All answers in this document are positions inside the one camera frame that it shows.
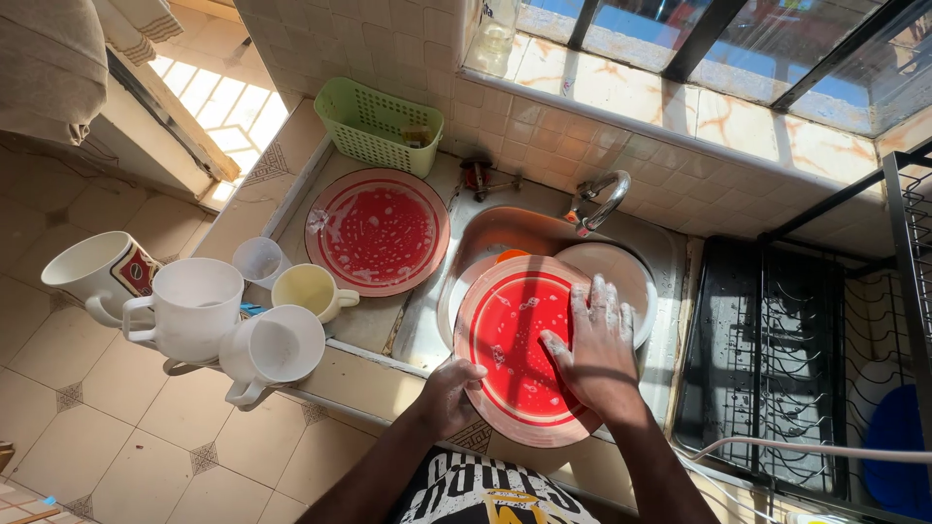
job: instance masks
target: tiled wall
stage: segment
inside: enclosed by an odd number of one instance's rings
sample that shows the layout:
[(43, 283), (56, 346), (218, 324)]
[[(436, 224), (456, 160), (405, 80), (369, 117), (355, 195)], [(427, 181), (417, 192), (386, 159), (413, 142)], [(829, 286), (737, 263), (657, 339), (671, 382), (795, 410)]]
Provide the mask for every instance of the tiled wall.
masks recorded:
[[(279, 90), (313, 97), (333, 76), (425, 103), (445, 116), (441, 149), (489, 154), (498, 169), (565, 191), (609, 168), (634, 179), (622, 211), (696, 235), (753, 237), (827, 197), (838, 183), (790, 180), (664, 144), (454, 75), (455, 0), (236, 0)], [(892, 254), (877, 193), (798, 231), (851, 251)]]

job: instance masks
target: person's right hand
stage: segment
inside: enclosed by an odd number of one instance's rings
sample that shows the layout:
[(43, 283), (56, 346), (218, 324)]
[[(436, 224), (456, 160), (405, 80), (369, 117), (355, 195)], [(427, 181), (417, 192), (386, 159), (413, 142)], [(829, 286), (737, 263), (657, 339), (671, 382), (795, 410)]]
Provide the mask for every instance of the person's right hand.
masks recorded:
[(592, 280), (589, 306), (585, 286), (573, 284), (569, 292), (573, 316), (573, 340), (567, 343), (550, 330), (541, 331), (544, 346), (554, 357), (560, 377), (576, 398), (592, 408), (603, 421), (629, 406), (624, 400), (637, 392), (637, 361), (631, 307), (619, 304), (614, 284), (602, 275)]

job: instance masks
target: plastic cup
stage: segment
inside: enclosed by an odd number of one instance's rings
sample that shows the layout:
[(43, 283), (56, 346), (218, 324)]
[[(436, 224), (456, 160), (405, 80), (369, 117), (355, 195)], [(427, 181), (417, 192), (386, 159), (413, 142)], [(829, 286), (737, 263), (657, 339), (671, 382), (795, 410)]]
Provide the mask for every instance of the plastic cup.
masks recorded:
[(240, 244), (233, 254), (233, 267), (242, 278), (272, 289), (279, 275), (290, 268), (292, 263), (272, 239), (255, 237)]

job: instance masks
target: dish rack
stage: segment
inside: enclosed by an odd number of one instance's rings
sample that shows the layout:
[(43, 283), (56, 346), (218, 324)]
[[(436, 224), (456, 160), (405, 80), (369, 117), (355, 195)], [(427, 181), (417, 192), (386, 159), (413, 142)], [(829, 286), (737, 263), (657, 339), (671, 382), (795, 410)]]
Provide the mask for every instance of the dish rack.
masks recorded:
[[(706, 241), (673, 429), (681, 447), (734, 436), (862, 448), (881, 400), (915, 384), (932, 450), (929, 153), (932, 139), (890, 154), (883, 168), (756, 242)], [(788, 236), (881, 180), (893, 255), (870, 259)], [(745, 443), (709, 456), (771, 501), (779, 494), (836, 515), (917, 522), (898, 508), (920, 494), (871, 495), (869, 484), (884, 480), (876, 462)]]

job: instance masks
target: chrome faucet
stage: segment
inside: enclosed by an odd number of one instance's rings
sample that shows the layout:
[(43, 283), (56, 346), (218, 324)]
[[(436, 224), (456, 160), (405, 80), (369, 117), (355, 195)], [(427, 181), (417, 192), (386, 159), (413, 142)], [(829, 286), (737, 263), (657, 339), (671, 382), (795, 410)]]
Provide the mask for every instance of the chrome faucet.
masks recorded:
[[(580, 208), (583, 202), (594, 199), (598, 194), (608, 186), (615, 184), (615, 189), (611, 191), (611, 196), (602, 207), (598, 208), (592, 216), (583, 216)], [(628, 188), (631, 187), (631, 175), (627, 171), (607, 172), (598, 177), (594, 182), (583, 182), (576, 186), (576, 194), (569, 204), (569, 211), (565, 215), (571, 224), (576, 224), (576, 234), (582, 238), (589, 236), (589, 233), (596, 230), (605, 219), (609, 217), (612, 211), (618, 207), (624, 200), (624, 195), (628, 194)]]

